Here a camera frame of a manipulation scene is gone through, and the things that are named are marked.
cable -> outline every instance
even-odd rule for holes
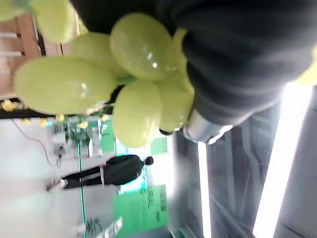
[[[53,165],[53,164],[50,162],[49,158],[48,158],[48,154],[47,154],[45,145],[44,145],[40,140],[34,139],[34,138],[28,136],[27,134],[25,134],[24,131],[17,125],[17,123],[16,123],[13,119],[11,119],[11,121],[12,121],[12,123],[15,125],[15,127],[21,132],[21,134],[22,134],[24,137],[26,137],[26,138],[29,139],[29,140],[38,142],[38,143],[42,146],[42,148],[43,148],[43,150],[44,150],[44,152],[45,152],[46,161],[48,162],[49,166],[60,168],[60,166],[61,166],[61,158],[58,158],[58,159],[56,160],[56,165]]]

bunch of green grapes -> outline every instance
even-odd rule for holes
[[[39,17],[46,8],[42,1],[31,0],[32,8],[39,12],[38,22],[47,23],[52,15]],[[23,66],[16,92],[36,111],[80,114],[108,101],[120,81],[133,78],[116,99],[113,126],[125,146],[144,146],[159,128],[173,132],[188,120],[194,89],[182,52],[185,34],[180,29],[172,38],[156,19],[129,14],[118,20],[110,35],[89,32],[73,39],[68,57],[42,58]]]
[[[68,0],[0,0],[0,21],[31,12],[44,36],[56,43],[71,40],[75,10]]]

green banner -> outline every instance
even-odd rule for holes
[[[123,218],[117,237],[164,227],[168,222],[165,185],[114,197],[115,219]]]

white sneaker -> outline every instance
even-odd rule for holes
[[[65,188],[68,185],[67,180],[65,179],[60,179],[57,182],[54,182],[53,184],[49,185],[47,188],[48,192],[51,191],[57,191],[57,190],[62,190],[63,188]]]

black jacket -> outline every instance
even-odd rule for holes
[[[145,12],[183,41],[194,108],[216,124],[237,125],[272,105],[286,82],[312,62],[317,0],[71,0],[89,30],[110,33]]]
[[[137,155],[113,157],[104,166],[105,185],[123,185],[140,176],[144,162]]]

